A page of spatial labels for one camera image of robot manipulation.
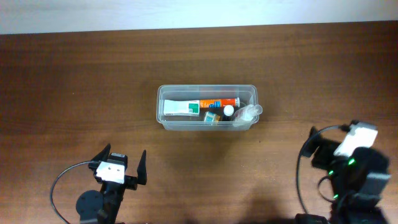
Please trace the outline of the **white spray bottle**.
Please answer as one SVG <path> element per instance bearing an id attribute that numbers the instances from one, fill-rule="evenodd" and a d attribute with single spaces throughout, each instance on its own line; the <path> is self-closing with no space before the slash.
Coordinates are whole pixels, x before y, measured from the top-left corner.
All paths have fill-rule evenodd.
<path id="1" fill-rule="evenodd" d="M 263 112 L 261 105 L 247 105 L 238 109 L 233 115 L 233 126 L 243 126 L 251 123 L 256 116 Z"/>

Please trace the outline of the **white green medicine box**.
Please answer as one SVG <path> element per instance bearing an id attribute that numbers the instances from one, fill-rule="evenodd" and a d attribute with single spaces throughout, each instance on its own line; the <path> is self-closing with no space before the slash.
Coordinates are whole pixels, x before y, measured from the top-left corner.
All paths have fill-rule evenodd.
<path id="1" fill-rule="evenodd" d="M 166 116 L 198 116 L 200 114 L 200 101 L 164 101 L 164 115 Z"/>

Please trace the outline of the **clear plastic container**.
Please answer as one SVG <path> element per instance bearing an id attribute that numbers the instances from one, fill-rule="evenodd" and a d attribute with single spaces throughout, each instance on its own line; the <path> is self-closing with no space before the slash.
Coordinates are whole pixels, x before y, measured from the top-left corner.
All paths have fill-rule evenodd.
<path id="1" fill-rule="evenodd" d="M 157 121 L 171 131 L 244 131 L 262 106 L 253 85 L 162 85 Z"/>

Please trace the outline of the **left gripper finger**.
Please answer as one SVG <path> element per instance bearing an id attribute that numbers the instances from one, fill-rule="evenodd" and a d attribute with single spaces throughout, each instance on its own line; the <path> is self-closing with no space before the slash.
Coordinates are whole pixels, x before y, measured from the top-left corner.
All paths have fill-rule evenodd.
<path id="1" fill-rule="evenodd" d="M 146 185 L 147 183 L 146 155 L 147 151 L 144 150 L 137 167 L 137 183 L 140 185 Z"/>
<path id="2" fill-rule="evenodd" d="M 108 159 L 110 149 L 111 149 L 111 145 L 110 145 L 110 143 L 108 143 L 101 152 L 99 152 L 97 155 L 95 155 L 94 158 L 92 158 L 91 161 L 95 161 L 95 162 L 106 161 Z"/>

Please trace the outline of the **orange tablet tube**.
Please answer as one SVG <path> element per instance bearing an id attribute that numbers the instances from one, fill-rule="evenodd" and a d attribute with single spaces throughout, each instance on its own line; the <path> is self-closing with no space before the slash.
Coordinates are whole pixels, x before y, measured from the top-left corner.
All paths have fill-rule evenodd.
<path id="1" fill-rule="evenodd" d="M 200 108 L 223 108 L 226 105 L 240 107 L 240 99 L 239 98 L 222 98 L 222 99 L 200 100 Z"/>

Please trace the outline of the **small gold-capped jar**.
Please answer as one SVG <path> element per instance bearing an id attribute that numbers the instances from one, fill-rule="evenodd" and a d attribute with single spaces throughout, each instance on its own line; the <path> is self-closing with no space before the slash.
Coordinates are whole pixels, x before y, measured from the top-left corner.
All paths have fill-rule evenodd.
<path id="1" fill-rule="evenodd" d="M 220 120 L 220 116 L 218 114 L 210 112 L 210 111 L 207 111 L 203 118 L 203 121 L 205 123 L 210 123 L 211 125 L 215 125 L 216 123 L 219 122 L 219 120 Z"/>

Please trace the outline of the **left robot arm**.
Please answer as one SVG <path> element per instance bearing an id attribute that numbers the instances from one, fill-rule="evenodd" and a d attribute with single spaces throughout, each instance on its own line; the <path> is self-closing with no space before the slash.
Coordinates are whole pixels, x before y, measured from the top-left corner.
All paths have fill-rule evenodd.
<path id="1" fill-rule="evenodd" d="M 111 153 L 111 145 L 98 153 L 88 163 L 101 189 L 88 190 L 82 193 L 76 201 L 76 211 L 80 216 L 80 223 L 115 223 L 126 190 L 136 190 L 138 185 L 146 185 L 147 169 L 146 155 L 143 151 L 137 176 L 126 174 L 128 156 Z"/>

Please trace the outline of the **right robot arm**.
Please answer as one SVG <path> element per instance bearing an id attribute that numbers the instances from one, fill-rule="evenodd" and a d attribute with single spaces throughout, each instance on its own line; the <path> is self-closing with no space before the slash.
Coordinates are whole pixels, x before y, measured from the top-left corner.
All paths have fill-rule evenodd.
<path id="1" fill-rule="evenodd" d="M 295 223 L 387 223 L 378 203 L 391 178 L 388 157 L 361 140 L 353 147 L 344 147 L 343 143 L 322 136 L 325 131 L 339 129 L 351 137 L 360 128 L 375 129 L 359 121 L 311 128 L 298 157 L 311 158 L 312 167 L 326 172 L 319 183 L 329 180 L 331 184 L 333 198 L 327 199 L 331 204 L 330 217 L 313 215 L 305 209 L 296 214 Z"/>

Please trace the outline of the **dark bottle white cap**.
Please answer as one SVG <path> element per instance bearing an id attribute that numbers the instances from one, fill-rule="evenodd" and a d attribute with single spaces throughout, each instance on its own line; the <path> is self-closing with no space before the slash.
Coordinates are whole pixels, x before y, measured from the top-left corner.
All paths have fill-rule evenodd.
<path id="1" fill-rule="evenodd" d="M 234 107 L 232 105 L 226 105 L 223 109 L 222 121 L 231 121 L 234 114 Z"/>

